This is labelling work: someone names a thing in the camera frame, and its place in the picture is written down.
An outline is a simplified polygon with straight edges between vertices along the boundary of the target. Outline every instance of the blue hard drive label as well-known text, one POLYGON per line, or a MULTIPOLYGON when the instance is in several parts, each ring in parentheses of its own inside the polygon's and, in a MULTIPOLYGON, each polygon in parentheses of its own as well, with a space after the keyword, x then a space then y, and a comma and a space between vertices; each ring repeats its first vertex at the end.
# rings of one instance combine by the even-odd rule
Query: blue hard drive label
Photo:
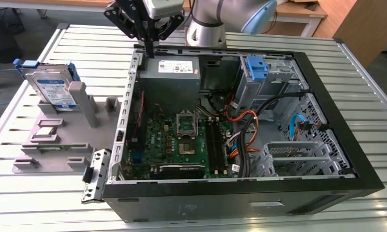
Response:
POLYGON ((68 83, 63 80, 36 80, 43 94, 49 100, 51 104, 61 111, 72 111, 76 107, 76 102, 71 93, 68 92, 68 83))
POLYGON ((64 84, 63 80, 37 80, 40 84, 64 84))

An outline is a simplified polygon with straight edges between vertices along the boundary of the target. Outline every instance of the motherboard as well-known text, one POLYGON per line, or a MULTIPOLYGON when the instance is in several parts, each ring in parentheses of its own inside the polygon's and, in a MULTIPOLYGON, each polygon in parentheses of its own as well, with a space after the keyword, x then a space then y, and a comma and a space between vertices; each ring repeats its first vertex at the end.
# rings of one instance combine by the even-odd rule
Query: motherboard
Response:
POLYGON ((131 151, 133 179, 230 177, 223 145, 230 121, 182 112, 176 118, 150 118, 147 124, 144 149, 131 151))

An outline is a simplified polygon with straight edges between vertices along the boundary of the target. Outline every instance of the green circuit board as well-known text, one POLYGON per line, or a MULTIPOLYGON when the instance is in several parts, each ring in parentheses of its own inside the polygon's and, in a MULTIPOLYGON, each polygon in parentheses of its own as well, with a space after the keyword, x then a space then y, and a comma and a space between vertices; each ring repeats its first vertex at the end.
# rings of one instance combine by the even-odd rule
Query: green circuit board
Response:
MULTIPOLYGON (((227 178, 230 174, 210 173, 206 120, 198 120, 198 136, 195 139, 179 138, 176 136, 176 120, 150 119, 147 129, 146 148, 143 150, 140 164, 133 166, 133 173, 138 179, 150 179, 150 171, 155 165, 179 164, 179 165, 203 165, 206 167, 206 178, 227 178)), ((180 128, 192 129, 190 121, 180 121, 180 128)), ((220 132, 223 134, 223 143, 226 141, 226 132, 231 131, 231 123, 219 122, 220 132)))

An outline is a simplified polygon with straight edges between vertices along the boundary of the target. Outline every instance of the open computer tower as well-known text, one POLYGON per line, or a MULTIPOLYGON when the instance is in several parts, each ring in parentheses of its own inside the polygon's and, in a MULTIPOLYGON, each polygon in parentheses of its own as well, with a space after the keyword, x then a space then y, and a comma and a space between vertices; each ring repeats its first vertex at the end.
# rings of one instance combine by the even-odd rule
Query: open computer tower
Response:
POLYGON ((84 203, 105 201, 127 222, 254 218, 385 188, 304 53, 155 50, 135 48, 84 203))

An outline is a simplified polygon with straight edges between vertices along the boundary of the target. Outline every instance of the blue drive bay latch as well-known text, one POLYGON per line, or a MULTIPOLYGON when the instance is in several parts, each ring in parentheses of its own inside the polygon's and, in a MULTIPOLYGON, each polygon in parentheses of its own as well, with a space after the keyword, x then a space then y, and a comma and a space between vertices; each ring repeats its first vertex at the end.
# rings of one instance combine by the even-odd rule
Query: blue drive bay latch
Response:
POLYGON ((254 81, 264 81, 268 75, 268 64, 262 56, 247 56, 247 65, 254 81))

